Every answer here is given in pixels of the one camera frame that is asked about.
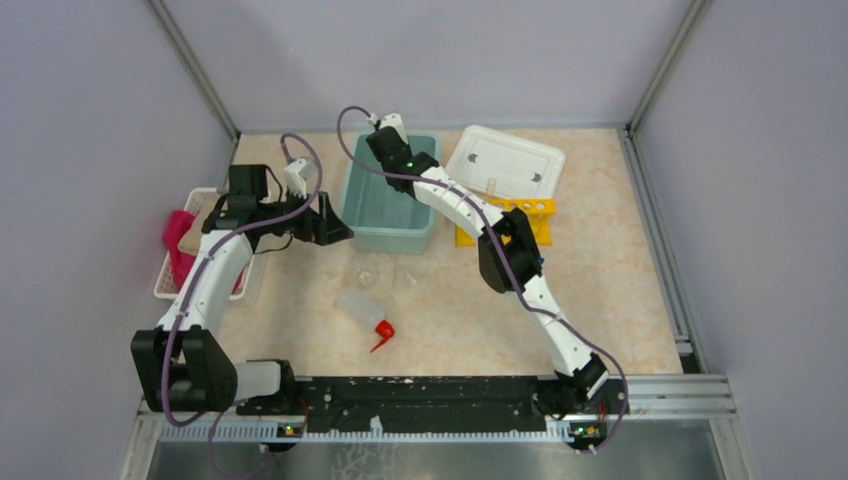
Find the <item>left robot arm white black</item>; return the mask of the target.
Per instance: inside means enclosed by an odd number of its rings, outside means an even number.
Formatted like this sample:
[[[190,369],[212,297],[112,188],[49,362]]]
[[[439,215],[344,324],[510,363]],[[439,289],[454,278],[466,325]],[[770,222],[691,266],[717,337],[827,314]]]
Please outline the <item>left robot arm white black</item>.
[[[148,408],[176,412],[225,412],[240,402],[262,401],[277,414],[292,411],[300,388],[289,362],[234,363],[219,344],[230,296],[261,240],[269,235],[319,246],[354,233],[333,211],[320,188],[317,161],[301,158],[283,170],[278,198],[268,198],[273,174],[266,165],[235,165],[229,190],[201,226],[199,250],[172,305],[156,326],[137,331],[130,351]]]

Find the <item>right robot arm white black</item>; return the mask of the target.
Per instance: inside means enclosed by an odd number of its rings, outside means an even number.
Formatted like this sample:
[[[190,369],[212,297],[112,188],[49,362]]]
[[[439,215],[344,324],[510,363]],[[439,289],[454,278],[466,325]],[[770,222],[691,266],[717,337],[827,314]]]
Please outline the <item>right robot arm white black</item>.
[[[513,292],[547,338],[563,398],[576,412],[602,398],[609,370],[592,346],[568,323],[543,275],[541,252],[527,214],[503,210],[456,183],[431,155],[414,153],[397,127],[381,124],[366,137],[387,183],[438,211],[467,234],[476,234],[479,272],[495,292]]]

